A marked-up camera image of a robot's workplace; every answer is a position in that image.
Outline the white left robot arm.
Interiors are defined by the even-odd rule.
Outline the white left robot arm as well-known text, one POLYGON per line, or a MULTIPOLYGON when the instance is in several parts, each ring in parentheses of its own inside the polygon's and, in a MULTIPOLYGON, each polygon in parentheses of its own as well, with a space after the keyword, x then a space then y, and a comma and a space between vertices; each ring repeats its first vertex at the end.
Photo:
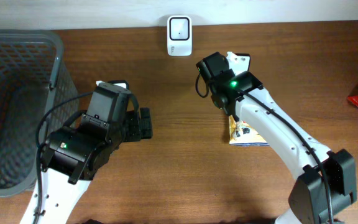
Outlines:
POLYGON ((88 109, 37 141, 37 180, 21 223, 66 223, 97 171, 124 142, 153 136, 150 110, 125 80, 98 81, 88 109))

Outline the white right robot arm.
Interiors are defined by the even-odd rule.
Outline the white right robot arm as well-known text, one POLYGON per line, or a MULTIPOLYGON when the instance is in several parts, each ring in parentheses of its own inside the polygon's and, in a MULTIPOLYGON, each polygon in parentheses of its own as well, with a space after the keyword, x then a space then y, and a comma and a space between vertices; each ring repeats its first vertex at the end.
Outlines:
POLYGON ((273 223, 339 223, 339 212, 357 201, 356 162, 345 149, 332 151, 279 107, 250 71, 250 55, 215 52, 196 67, 214 105, 250 124, 278 154, 295 184, 289 209, 273 223))

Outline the beige wet wipes pack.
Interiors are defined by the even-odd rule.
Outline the beige wet wipes pack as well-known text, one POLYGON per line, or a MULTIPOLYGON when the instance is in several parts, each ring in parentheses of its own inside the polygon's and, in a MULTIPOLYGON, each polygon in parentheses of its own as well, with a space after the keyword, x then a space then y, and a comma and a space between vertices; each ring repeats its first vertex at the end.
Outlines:
POLYGON ((229 120, 229 143, 235 146, 269 146, 266 140, 245 121, 229 120))

